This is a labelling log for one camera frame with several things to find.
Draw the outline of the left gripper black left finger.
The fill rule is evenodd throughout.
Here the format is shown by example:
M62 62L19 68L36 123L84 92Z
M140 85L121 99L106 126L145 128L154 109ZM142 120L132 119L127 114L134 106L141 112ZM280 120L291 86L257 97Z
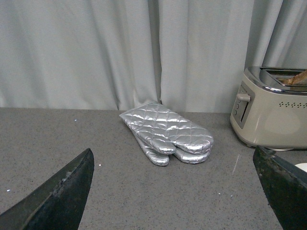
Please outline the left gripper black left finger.
M94 173L86 149L0 216L2 230L76 230L81 222Z

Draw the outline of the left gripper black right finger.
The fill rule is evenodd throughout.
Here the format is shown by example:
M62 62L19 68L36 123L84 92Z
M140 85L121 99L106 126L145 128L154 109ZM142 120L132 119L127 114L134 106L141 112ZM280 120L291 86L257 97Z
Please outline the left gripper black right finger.
M253 163L281 227L284 230L305 230L307 173L262 146L255 148Z

